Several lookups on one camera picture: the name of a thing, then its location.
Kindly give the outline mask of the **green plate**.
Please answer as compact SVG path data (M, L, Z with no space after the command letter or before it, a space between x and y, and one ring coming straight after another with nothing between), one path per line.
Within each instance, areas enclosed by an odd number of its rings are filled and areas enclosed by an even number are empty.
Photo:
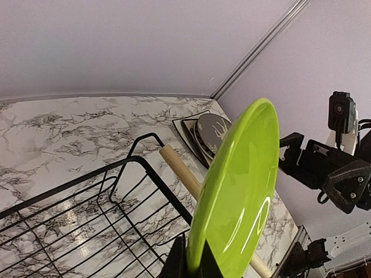
M279 123L272 102L260 98L240 114L213 159L191 223L190 274L208 246L224 277L241 277L267 221L278 172Z

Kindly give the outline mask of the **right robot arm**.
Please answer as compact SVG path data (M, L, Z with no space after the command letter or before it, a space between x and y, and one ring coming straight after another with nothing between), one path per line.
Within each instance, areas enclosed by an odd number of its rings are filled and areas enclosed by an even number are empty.
M319 203L329 199L350 214L355 207L370 209L370 163L340 149L292 133L280 140L286 150L279 169L310 189L318 189ZM340 254L370 239L370 221L340 235L314 240L307 247L295 242L275 270L274 277L305 277Z

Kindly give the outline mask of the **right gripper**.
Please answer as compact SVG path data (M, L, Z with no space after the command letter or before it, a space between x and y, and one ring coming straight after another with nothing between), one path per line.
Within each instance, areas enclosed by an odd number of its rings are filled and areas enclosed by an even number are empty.
M279 148L286 147L279 159L280 170L291 174L298 162L300 169L314 176L310 185L323 190L338 209L350 214L370 180L370 164L315 140L309 140L302 151L303 140L304 135L297 132L280 139Z

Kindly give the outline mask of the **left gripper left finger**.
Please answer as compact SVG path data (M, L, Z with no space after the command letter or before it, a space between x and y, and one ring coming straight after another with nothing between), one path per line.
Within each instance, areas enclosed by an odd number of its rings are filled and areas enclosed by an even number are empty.
M187 277L185 234L178 236L173 242L172 248L162 268L162 278L164 277Z

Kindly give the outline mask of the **grey reindeer plate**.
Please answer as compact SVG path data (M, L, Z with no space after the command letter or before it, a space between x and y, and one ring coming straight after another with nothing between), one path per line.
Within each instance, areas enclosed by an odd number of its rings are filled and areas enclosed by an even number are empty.
M203 114L194 124L194 137L206 157L213 160L232 123L216 114Z

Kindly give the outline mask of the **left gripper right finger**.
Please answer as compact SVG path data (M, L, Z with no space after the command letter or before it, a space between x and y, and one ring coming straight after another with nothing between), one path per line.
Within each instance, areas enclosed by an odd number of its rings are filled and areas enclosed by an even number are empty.
M206 241L202 251L201 263L199 266L199 276L201 278L223 278L216 259Z

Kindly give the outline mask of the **square floral plate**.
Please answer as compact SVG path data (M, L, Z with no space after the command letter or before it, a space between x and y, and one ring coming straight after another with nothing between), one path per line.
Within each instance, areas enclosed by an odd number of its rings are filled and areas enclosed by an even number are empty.
M193 155L198 159L198 161L208 169L211 165L212 160L204 153L202 148L196 141L195 138L195 124L196 119L183 119L181 120L181 127L187 139L187 146L193 153Z

